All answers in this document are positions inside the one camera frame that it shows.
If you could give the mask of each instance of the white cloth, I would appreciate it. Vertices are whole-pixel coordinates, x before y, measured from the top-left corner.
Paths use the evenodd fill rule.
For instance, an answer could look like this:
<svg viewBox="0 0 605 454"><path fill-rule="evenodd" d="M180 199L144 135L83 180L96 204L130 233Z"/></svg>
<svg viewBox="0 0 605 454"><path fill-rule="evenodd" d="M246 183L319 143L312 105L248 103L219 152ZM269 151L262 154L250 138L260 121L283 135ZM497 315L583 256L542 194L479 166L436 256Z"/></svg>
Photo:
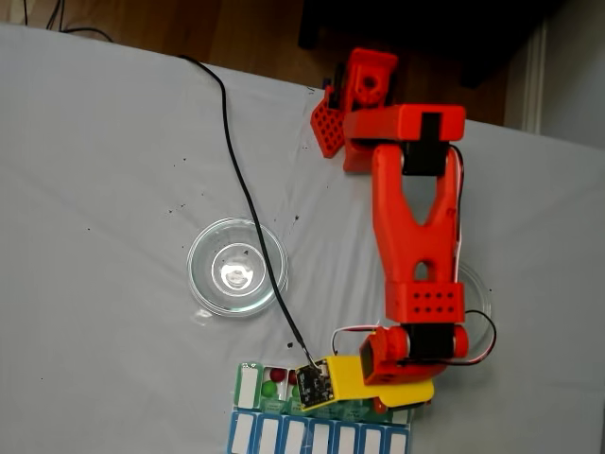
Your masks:
<svg viewBox="0 0 605 454"><path fill-rule="evenodd" d="M370 177L321 157L321 91L216 70L259 215L287 248L286 303L326 355L336 327L384 312ZM498 344L436 380L413 452L597 452L605 153L474 122L459 145L462 258L493 290ZM205 73L0 26L0 452L224 451L236 364L304 363L278 306L195 317L188 248L231 216L249 214Z"/></svg>

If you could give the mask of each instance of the green candy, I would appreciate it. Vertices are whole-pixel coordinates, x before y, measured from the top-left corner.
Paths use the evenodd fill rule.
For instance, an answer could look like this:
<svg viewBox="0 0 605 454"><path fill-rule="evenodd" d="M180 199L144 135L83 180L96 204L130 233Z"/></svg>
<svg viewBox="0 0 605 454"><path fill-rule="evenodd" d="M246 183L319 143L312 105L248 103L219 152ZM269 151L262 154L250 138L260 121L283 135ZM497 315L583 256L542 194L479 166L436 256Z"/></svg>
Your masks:
<svg viewBox="0 0 605 454"><path fill-rule="evenodd" d="M263 397L273 397L277 394L277 385L273 381L266 381L261 387Z"/></svg>

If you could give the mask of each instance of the black cable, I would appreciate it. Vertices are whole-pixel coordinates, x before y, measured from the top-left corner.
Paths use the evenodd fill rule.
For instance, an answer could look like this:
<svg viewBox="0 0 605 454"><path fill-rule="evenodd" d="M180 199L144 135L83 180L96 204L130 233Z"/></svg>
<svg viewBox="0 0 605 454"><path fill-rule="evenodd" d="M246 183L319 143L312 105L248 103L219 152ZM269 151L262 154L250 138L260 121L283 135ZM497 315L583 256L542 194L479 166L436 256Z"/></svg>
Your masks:
<svg viewBox="0 0 605 454"><path fill-rule="evenodd" d="M63 30L61 30L61 33L75 33L78 31L93 31L94 33L103 35L107 41L113 43L113 39L110 35L105 33L103 30L99 30L98 28L94 28L92 26L76 26L74 28L64 28Z"/></svg>
<svg viewBox="0 0 605 454"><path fill-rule="evenodd" d="M53 8L53 12L50 14L48 18L48 23L46 24L46 29L50 30L55 24L55 19L57 18L57 13L59 12L59 6L61 5L61 0L57 0L55 7Z"/></svg>
<svg viewBox="0 0 605 454"><path fill-rule="evenodd" d="M65 13L65 0L60 0L59 31L63 31L63 14Z"/></svg>
<svg viewBox="0 0 605 454"><path fill-rule="evenodd" d="M271 285L273 286L273 292L275 293L275 298L277 299L277 302L279 303L280 308L282 309L282 312L284 312L285 319L287 320L287 323L290 325L290 329L292 330L292 333L294 334L294 338L301 345L301 348L304 351L304 354L306 355L307 359L309 360L309 364L311 366L317 368L318 366L315 364L315 360L313 360L313 357L311 357L311 354L307 350L306 345L304 343L303 336L301 335L299 328L294 323L294 320L292 319L290 312L287 310L287 307L285 306L285 303L284 303L284 299L282 298L282 294L280 293L280 290L277 286L277 281L275 280L275 275L273 274L273 267L271 267L271 261L268 256L265 239L263 238L263 231L261 229L261 223L258 220L258 216L256 215L256 210L254 209L254 203L252 202L252 197L250 195L250 191L246 187L246 182L244 181L242 172L239 169L239 164L237 163L237 159L235 158L235 153L233 152L231 136L229 135L229 121L227 119L227 91L225 90L225 85L223 84L223 81L215 73L213 73L208 67L206 67L204 64L200 63L199 61L197 61L191 57L188 57L186 55L179 55L179 58L183 59L183 60L187 60L187 61L195 64L198 68L200 68L203 71L205 71L206 73L208 73L208 75L210 75L220 86L220 95L221 95L221 99L222 99L222 112L223 112L223 127L225 129L225 139L227 141L227 149L229 150L229 155L230 155L231 161L233 163L233 169L235 170L235 174L237 175L237 180L239 181L242 191L244 192L244 196L246 197L246 201L248 202L248 207L250 208L250 212L252 214L252 219L254 220L254 227L256 227L256 234L258 234L258 240L261 244L261 250L263 252L263 257L265 258L265 262L267 265L268 278L271 281Z"/></svg>

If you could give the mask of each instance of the circuit board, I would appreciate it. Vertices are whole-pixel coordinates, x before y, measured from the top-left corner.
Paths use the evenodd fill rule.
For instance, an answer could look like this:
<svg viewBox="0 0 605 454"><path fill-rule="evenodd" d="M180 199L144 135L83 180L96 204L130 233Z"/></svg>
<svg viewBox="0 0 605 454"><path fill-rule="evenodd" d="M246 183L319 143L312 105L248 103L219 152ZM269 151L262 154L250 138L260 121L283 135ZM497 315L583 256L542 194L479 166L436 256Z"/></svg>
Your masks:
<svg viewBox="0 0 605 454"><path fill-rule="evenodd" d="M328 363L322 359L316 364L318 367L309 364L296 372L303 410L334 400Z"/></svg>

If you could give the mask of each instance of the glass bowl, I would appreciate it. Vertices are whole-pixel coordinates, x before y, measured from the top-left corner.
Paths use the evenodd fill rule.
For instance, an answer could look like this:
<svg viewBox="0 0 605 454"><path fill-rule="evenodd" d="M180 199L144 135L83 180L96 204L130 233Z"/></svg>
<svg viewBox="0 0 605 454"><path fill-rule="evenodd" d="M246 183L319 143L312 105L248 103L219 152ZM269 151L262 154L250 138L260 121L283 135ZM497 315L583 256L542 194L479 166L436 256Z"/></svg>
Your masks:
<svg viewBox="0 0 605 454"><path fill-rule="evenodd" d="M287 256L277 237L265 226L267 245L277 286L287 286ZM255 314L268 307L275 294L268 278L254 222L226 218L206 227L187 256L189 287L209 311L228 317Z"/></svg>
<svg viewBox="0 0 605 454"><path fill-rule="evenodd" d="M492 317L492 298L479 275L469 265L460 261L458 266L458 280L464 283L464 309L476 309L488 317ZM466 314L464 328L469 336L469 353L476 353L483 349L483 343L490 325L479 314Z"/></svg>

